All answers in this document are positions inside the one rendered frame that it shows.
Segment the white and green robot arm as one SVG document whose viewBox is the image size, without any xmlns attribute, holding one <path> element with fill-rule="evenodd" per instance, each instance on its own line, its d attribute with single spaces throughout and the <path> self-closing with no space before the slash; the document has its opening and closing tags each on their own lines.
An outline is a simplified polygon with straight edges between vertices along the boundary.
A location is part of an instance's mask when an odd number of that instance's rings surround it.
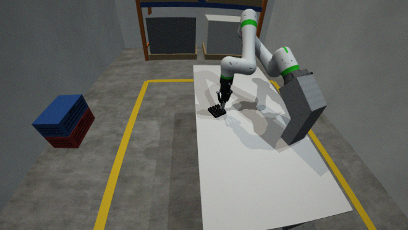
<svg viewBox="0 0 408 230">
<path fill-rule="evenodd" d="M 244 10 L 240 22 L 241 26 L 239 25 L 237 34 L 242 40 L 242 59 L 231 56 L 222 59 L 221 85 L 231 86 L 234 74 L 252 75 L 257 69 L 255 55 L 270 77 L 282 75 L 284 85 L 296 77 L 313 74 L 313 72 L 308 72 L 307 69 L 299 69 L 299 65 L 290 48 L 280 48 L 273 55 L 265 48 L 256 36 L 257 13 L 253 9 Z"/>
</svg>

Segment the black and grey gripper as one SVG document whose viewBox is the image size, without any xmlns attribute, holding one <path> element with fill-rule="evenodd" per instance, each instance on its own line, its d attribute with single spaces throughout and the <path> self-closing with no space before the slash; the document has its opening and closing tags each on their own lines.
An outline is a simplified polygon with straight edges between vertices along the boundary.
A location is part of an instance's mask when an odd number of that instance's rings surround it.
<svg viewBox="0 0 408 230">
<path fill-rule="evenodd" d="M 229 101 L 229 98 L 233 92 L 230 88 L 231 86 L 226 87 L 224 85 L 221 85 L 219 92 L 216 92 L 218 94 L 218 101 L 221 103 L 220 104 L 221 110 L 224 109 L 226 102 Z M 221 92 L 221 98 L 220 98 L 220 92 Z"/>
</svg>

